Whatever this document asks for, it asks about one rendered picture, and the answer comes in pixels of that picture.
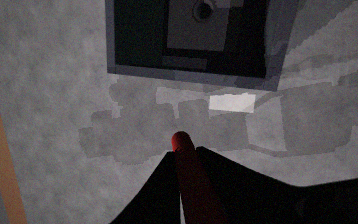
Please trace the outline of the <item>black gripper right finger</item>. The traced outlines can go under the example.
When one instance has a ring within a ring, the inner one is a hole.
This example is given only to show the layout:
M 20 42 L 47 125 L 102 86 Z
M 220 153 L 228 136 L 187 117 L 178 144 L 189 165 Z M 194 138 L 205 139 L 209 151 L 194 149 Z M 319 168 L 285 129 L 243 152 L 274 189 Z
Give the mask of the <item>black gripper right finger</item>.
M 229 224 L 358 223 L 358 177 L 294 186 L 203 146 L 196 152 Z

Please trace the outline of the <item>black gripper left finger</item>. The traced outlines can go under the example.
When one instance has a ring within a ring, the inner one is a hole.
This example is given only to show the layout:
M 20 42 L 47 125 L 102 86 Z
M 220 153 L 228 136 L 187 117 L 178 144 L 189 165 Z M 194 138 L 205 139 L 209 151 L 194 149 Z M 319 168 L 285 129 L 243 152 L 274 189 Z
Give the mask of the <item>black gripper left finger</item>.
M 166 153 L 141 190 L 109 224 L 181 224 L 174 151 Z

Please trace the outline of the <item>red peg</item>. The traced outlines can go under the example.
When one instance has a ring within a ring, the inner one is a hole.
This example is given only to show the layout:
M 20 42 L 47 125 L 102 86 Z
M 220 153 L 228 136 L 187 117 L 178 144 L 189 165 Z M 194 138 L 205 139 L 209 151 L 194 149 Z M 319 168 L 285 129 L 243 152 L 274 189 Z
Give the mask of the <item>red peg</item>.
M 229 224 L 188 133 L 172 136 L 185 224 Z

